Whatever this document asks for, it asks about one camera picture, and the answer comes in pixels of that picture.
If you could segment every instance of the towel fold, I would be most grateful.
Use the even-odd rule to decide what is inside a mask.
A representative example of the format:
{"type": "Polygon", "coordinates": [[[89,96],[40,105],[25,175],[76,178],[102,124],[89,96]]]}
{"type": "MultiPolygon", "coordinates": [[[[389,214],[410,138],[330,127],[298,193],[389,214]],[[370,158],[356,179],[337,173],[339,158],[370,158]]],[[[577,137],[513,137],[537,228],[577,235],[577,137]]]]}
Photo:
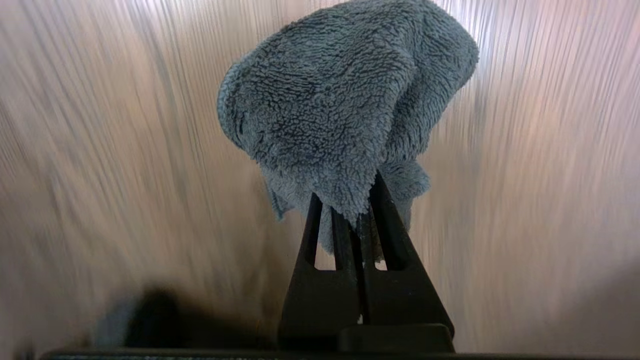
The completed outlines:
{"type": "MultiPolygon", "coordinates": [[[[234,64],[218,118],[260,165],[278,218],[306,214],[315,192],[355,223],[380,171],[408,227],[413,199],[429,187],[415,159],[477,55],[430,1],[355,0],[293,22],[234,64]]],[[[328,239],[321,234],[331,252],[328,239]]]]}

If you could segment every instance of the blurred background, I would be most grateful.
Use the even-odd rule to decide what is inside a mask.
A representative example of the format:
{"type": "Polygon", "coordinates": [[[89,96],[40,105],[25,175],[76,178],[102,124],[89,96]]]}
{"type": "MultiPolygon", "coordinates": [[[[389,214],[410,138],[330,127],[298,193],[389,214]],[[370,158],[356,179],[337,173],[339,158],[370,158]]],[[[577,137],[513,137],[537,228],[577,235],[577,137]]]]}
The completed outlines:
{"type": "MultiPolygon", "coordinates": [[[[0,358],[150,284],[261,334],[303,217],[221,132],[233,61],[335,1],[2,0],[0,358]]],[[[442,1],[480,48],[410,235],[459,352],[640,355],[640,2],[442,1]]]]}

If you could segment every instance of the gray cloth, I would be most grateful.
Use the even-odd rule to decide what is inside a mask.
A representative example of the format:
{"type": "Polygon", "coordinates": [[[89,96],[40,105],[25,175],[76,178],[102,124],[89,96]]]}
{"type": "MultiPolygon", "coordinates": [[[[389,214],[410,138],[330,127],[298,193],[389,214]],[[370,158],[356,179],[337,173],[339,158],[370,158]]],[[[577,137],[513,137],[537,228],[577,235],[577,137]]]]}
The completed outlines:
{"type": "Polygon", "coordinates": [[[355,0],[293,22],[233,65],[218,117],[260,165],[278,218],[293,207],[306,215],[315,192],[353,223],[380,171],[408,227],[429,187],[415,159],[477,55],[429,1],[355,0]]]}

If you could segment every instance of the blue towel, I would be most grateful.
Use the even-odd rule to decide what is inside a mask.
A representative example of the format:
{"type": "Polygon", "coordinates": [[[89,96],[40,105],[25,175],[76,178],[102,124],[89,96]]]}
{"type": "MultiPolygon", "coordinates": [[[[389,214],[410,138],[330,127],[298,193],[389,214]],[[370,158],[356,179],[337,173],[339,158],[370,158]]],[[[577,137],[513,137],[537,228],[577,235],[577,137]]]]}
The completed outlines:
{"type": "MultiPolygon", "coordinates": [[[[352,224],[377,171],[405,226],[429,187],[416,162],[478,50],[427,0],[355,0],[286,26],[234,64],[218,96],[225,134],[255,159],[276,216],[311,193],[352,224]]],[[[332,251],[328,211],[320,241],[332,251]]]]}

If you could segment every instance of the beige wall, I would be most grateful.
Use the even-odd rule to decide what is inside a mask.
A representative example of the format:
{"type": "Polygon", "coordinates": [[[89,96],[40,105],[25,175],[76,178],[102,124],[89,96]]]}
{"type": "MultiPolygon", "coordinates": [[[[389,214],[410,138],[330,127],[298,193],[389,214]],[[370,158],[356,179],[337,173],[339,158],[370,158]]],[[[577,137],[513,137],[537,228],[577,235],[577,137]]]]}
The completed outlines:
{"type": "MultiPolygon", "coordinates": [[[[2,358],[153,282],[273,329],[301,216],[274,221],[215,99],[332,3],[2,2],[2,358]]],[[[439,4],[480,61],[420,158],[411,236],[458,350],[640,354],[640,3],[439,4]]]]}

